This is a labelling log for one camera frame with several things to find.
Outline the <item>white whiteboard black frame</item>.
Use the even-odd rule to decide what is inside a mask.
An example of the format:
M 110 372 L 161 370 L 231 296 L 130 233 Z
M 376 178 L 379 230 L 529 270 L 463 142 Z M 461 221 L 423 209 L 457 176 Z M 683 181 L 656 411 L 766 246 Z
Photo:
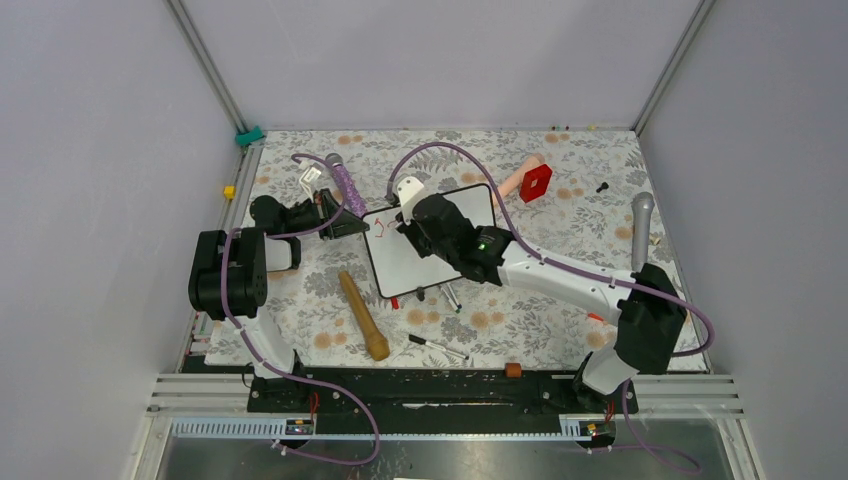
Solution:
M 449 191 L 445 197 L 475 226 L 495 223 L 491 188 L 475 184 Z M 421 258 L 408 239 L 396 231 L 398 207 L 385 207 L 366 213 L 369 225 L 364 233 L 379 295 L 385 299 L 416 292 L 457 280 L 460 273 L 435 255 Z

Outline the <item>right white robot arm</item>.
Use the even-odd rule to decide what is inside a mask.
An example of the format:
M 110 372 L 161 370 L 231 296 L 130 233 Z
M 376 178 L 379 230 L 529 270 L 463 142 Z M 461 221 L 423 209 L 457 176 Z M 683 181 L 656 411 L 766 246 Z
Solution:
M 575 402 L 597 412 L 625 381 L 666 373 L 687 317 L 668 274 L 649 263 L 606 270 L 520 241 L 493 225 L 475 226 L 442 194 L 402 200 L 398 230 L 422 258 L 435 256 L 464 279 L 541 293 L 599 315 L 614 342 L 589 354 L 573 386 Z

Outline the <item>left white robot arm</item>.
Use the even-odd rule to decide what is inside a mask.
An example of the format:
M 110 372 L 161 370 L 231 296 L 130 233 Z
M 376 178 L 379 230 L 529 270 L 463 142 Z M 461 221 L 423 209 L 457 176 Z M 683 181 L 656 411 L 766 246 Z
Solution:
M 254 375 L 276 379 L 272 398 L 285 410 L 296 411 L 309 401 L 311 387 L 296 375 L 296 349 L 265 307 L 268 274 L 300 267 L 301 236 L 316 233 L 322 240 L 334 240 L 365 233 L 369 226 L 328 189 L 290 207 L 263 195 L 251 202 L 248 213 L 251 227 L 199 234 L 188 298 L 196 311 L 234 327 L 250 353 Z

